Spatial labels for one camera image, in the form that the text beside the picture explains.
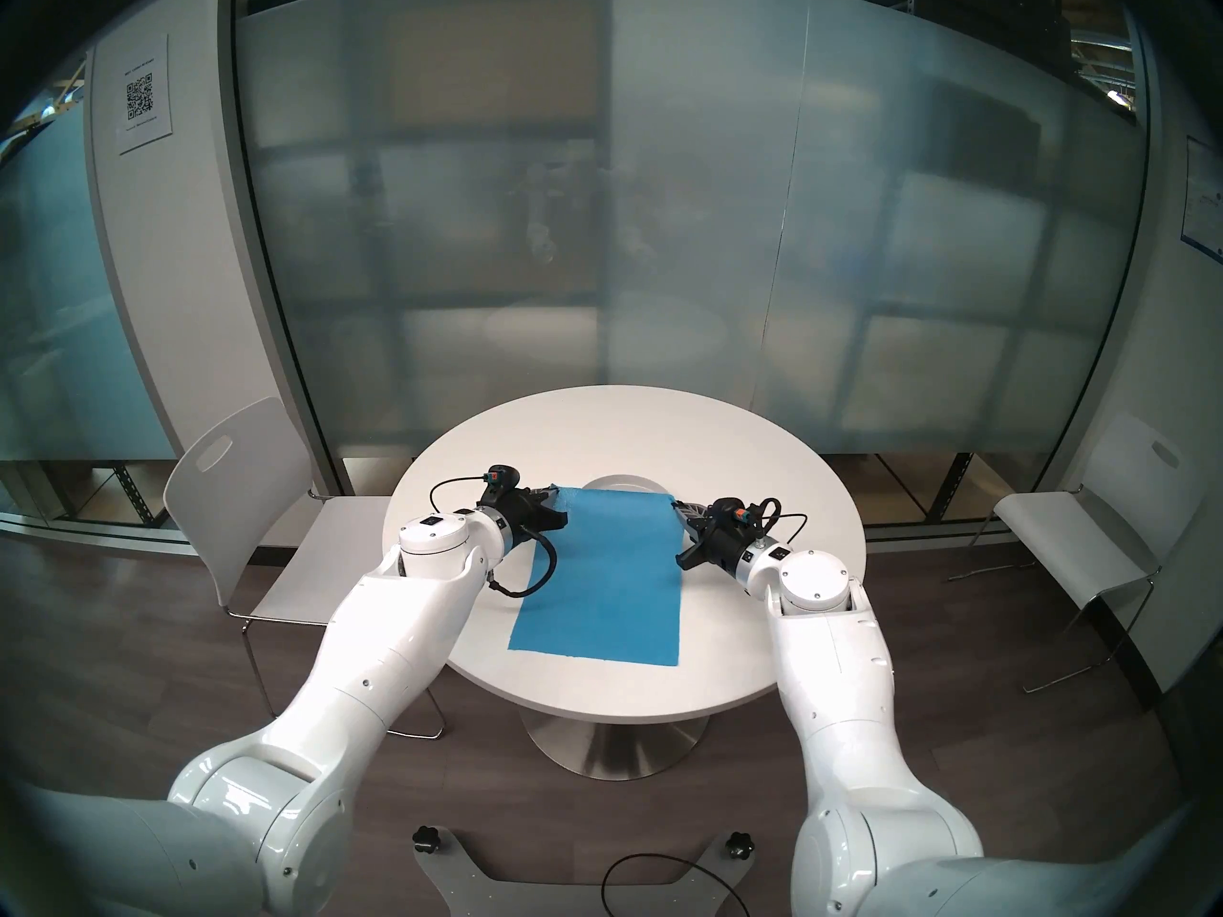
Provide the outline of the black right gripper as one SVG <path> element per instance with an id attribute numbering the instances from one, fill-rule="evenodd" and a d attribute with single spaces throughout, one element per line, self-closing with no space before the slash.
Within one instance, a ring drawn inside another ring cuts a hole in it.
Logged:
<path id="1" fill-rule="evenodd" d="M 709 506 L 681 500 L 671 501 L 691 544 L 676 555 L 680 570 L 712 565 L 733 577 L 748 577 L 755 562 L 767 548 L 767 532 L 761 526 L 718 523 Z"/>

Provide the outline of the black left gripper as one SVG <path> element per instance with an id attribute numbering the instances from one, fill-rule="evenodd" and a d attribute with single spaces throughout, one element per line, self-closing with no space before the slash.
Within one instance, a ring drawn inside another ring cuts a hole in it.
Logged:
<path id="1" fill-rule="evenodd" d="M 515 545 L 567 526 L 559 487 L 512 488 L 497 496 L 497 511 L 506 520 Z"/>

